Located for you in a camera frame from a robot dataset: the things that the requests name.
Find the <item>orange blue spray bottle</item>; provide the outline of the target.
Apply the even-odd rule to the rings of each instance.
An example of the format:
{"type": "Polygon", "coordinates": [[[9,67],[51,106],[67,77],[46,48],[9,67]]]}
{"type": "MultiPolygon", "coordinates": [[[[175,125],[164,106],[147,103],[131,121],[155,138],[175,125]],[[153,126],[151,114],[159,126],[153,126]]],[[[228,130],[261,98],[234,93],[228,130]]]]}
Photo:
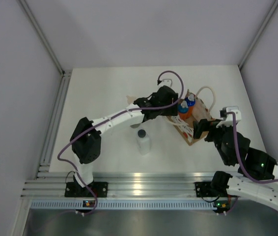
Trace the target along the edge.
{"type": "Polygon", "coordinates": [[[178,115],[182,120],[186,120],[192,115],[193,106],[189,106],[188,103],[184,100],[178,105],[178,115]]]}

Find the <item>orange bottle blue cap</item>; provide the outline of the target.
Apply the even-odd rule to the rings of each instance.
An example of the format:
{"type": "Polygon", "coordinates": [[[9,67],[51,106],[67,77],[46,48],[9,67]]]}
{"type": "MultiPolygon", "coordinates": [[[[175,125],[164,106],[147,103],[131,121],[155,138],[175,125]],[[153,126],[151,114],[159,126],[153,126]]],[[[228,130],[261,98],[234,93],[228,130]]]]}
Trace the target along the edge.
{"type": "Polygon", "coordinates": [[[193,107],[196,102],[195,96],[192,93],[189,96],[187,96],[184,100],[186,101],[188,108],[193,107]]]}

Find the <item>brown canvas bag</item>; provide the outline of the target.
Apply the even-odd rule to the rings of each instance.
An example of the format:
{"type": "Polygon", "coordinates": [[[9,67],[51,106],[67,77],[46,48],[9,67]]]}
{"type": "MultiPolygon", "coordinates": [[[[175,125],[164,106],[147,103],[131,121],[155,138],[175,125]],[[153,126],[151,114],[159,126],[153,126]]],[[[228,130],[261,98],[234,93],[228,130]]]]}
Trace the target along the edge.
{"type": "Polygon", "coordinates": [[[165,117],[165,121],[174,126],[181,137],[185,140],[187,145],[192,146],[208,134],[208,131],[204,131],[199,138],[194,138],[194,122],[200,121],[201,119],[213,120],[210,112],[216,103],[216,94],[213,88],[210,86],[201,87],[196,92],[196,94],[190,92],[190,90],[188,89],[179,104],[181,104],[183,100],[188,101],[188,98],[193,98],[195,102],[195,104],[190,107],[188,111],[189,114],[178,113],[177,116],[167,116],[165,117]],[[213,96],[213,101],[209,108],[207,108],[205,103],[199,97],[199,94],[204,89],[209,89],[213,96]]]}

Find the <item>white bottle grey cap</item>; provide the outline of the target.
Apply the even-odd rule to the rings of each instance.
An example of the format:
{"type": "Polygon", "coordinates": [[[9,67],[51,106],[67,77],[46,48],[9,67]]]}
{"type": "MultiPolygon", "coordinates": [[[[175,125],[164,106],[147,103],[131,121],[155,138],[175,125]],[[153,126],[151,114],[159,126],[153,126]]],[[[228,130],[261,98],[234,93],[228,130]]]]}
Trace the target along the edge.
{"type": "Polygon", "coordinates": [[[144,129],[139,129],[136,135],[136,141],[141,155],[146,155],[151,150],[151,140],[144,129]]]}

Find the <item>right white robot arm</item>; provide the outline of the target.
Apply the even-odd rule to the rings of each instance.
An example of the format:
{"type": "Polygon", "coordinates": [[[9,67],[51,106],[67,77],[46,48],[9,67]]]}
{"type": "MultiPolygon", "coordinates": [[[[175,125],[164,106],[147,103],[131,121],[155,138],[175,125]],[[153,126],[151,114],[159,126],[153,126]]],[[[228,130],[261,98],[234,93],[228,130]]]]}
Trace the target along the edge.
{"type": "Polygon", "coordinates": [[[267,153],[250,147],[250,139],[237,132],[236,124],[220,124],[220,120],[194,121],[194,138],[207,133],[205,141],[213,142],[223,163],[239,165],[238,178],[223,171],[215,172],[210,189],[215,195],[231,195],[250,199],[278,212],[278,162],[267,153]]]}

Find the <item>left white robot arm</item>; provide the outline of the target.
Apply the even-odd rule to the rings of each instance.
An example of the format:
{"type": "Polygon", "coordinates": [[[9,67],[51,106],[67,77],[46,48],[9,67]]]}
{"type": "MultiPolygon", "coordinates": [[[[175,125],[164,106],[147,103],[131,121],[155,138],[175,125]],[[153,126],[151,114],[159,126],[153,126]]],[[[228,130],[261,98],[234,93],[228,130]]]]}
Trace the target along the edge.
{"type": "Polygon", "coordinates": [[[70,138],[76,169],[76,191],[84,197],[92,193],[92,163],[100,156],[102,137],[105,134],[144,123],[158,116],[177,115],[177,103],[181,96],[172,88],[161,86],[149,97],[138,98],[112,115],[94,120],[86,117],[80,119],[70,138]]]}

